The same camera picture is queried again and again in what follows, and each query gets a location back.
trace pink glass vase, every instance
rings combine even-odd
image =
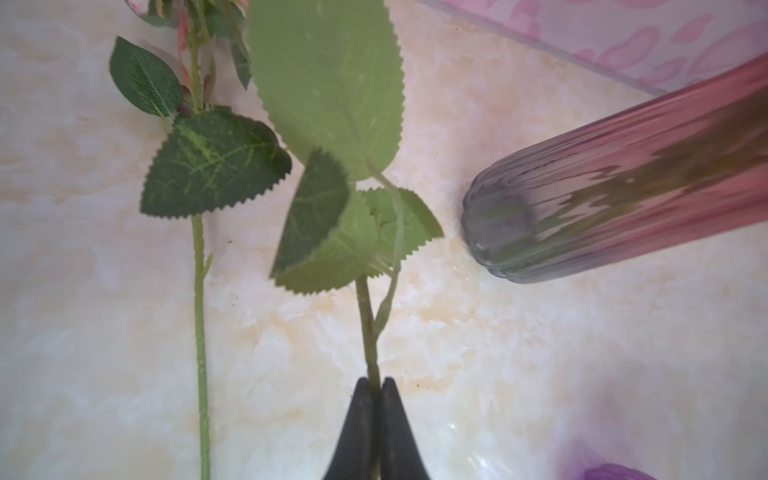
[[[503,158],[464,199],[476,260],[533,283],[768,220],[768,54]]]

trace purple flower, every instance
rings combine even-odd
[[[638,470],[614,463],[604,463],[584,472],[584,480],[656,480]]]

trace pink patterned paper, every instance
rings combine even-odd
[[[655,94],[768,51],[768,0],[422,0]]]

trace marble tabletop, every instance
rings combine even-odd
[[[404,263],[379,358],[432,477],[570,480],[586,452],[659,480],[765,478],[768,224],[546,283],[491,276],[458,231],[472,178],[649,97],[387,3],[406,77],[387,171],[446,238]],[[120,0],[0,2],[3,480],[198,476],[190,224],[138,213],[163,131],[111,82],[116,35],[174,50]],[[229,64],[214,100],[266,119]],[[300,171],[204,220],[217,479],[320,478],[365,373],[353,288],[267,279]]]

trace leaf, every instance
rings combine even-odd
[[[368,270],[376,251],[376,224],[360,192],[349,195],[339,226],[304,261],[272,278],[294,293],[320,293],[350,284]]]
[[[328,237],[339,224],[349,194],[342,165],[331,154],[315,149],[293,195],[272,278],[305,260]]]
[[[230,10],[232,11],[235,23],[240,25],[243,22],[243,13],[235,6],[230,6]],[[230,23],[225,12],[220,8],[210,7],[210,11],[206,16],[208,19],[208,31],[210,31],[211,35],[216,35],[220,38],[232,37],[232,30],[230,29]]]
[[[362,180],[383,171],[400,141],[402,60],[382,0],[250,0],[250,67],[288,148],[316,145]]]
[[[135,2],[125,0],[125,3],[138,18],[153,27],[173,27],[177,23],[176,12],[173,9],[174,0],[150,0],[146,13],[139,13],[136,7],[132,5]]]
[[[168,117],[181,104],[181,84],[170,67],[125,38],[114,42],[109,73],[120,93],[141,111]]]
[[[403,209],[402,258],[400,260],[405,260],[408,255],[417,251],[430,240],[442,238],[443,232],[440,223],[429,207],[419,198],[419,195],[405,188],[398,190]],[[392,266],[389,259],[392,258],[392,252],[395,249],[395,233],[397,231],[397,217],[392,204],[392,197],[385,188],[364,190],[362,195],[371,210],[371,214],[376,219],[376,226],[379,231],[378,250],[387,255],[385,264]],[[379,275],[379,272],[369,269],[369,275],[376,276]]]
[[[235,64],[237,78],[240,79],[243,88],[247,90],[248,84],[250,83],[250,65],[248,65],[248,58],[243,55],[243,52],[234,41],[230,41],[230,48],[232,49],[232,60]]]
[[[231,207],[282,180],[291,160],[260,121],[226,108],[179,115],[144,182],[141,212],[188,217]]]

